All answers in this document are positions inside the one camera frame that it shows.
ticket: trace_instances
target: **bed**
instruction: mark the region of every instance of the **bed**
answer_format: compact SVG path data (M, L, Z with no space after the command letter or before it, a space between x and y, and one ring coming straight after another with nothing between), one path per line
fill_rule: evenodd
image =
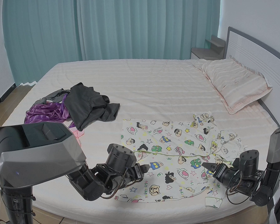
M113 122L94 122L80 137L89 167L104 162L110 143L120 143L122 120L192 120L193 112L211 111L222 129L235 130L249 149L260 152L259 169L266 167L270 134L280 124L280 54L233 28L228 30L224 57L262 72L273 90L236 114L228 114L216 91L193 64L197 60L124 59L62 63L54 66L24 97L4 125L23 123L25 111L38 99L60 88L82 82L120 103ZM33 187L33 205L74 220L93 223L199 223L223 218L249 206L231 205L225 198L220 209L205 207L205 194L161 203L125 203L98 199L85 201L66 177ZM242 195L234 195L235 202Z

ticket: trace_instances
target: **bed sheet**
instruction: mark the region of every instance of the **bed sheet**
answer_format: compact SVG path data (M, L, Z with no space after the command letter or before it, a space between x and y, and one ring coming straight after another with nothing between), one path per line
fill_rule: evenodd
M194 63L205 60L122 59L61 63L54 66L24 97L4 125L23 123L25 111L38 99L60 88L82 82L120 103L113 122L96 121L80 137L88 166L106 160L110 143L120 143L123 119L189 121L193 113L211 111L218 127L231 129L243 145L260 152L259 169L266 167L270 134L276 129L269 114L253 102L230 115L216 91ZM36 185L33 205L86 223L198 223L241 211L253 202L231 205L225 198L220 209L205 207L205 194L160 203L125 203L98 199L85 201L66 177ZM234 202L244 199L233 195Z

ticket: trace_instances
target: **tiled floor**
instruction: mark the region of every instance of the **tiled floor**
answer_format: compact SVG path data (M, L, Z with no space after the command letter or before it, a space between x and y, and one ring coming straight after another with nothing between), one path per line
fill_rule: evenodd
M0 126L6 121L15 107L19 102L25 97L25 95L30 91L31 86L19 86L17 87L5 100L0 103ZM33 208L36 216L34 217L41 224L85 224L83 222L74 221L68 218L64 218L63 221L61 216L43 211L38 208ZM252 206L234 215L225 217L212 222L205 222L204 224L262 224L267 217L266 207ZM0 197L0 219L8 221L6 210L4 204L1 202Z

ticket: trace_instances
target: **pink pillow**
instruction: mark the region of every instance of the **pink pillow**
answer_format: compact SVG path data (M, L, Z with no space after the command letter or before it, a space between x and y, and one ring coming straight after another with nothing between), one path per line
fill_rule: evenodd
M264 76L233 59L194 64L212 83L229 114L260 99L272 90Z

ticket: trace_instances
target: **curtain fold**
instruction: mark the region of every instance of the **curtain fold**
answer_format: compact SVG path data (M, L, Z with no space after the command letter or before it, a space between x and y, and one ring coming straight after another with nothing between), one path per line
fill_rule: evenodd
M4 0L3 29L20 84L61 62L189 59L219 16L220 0Z

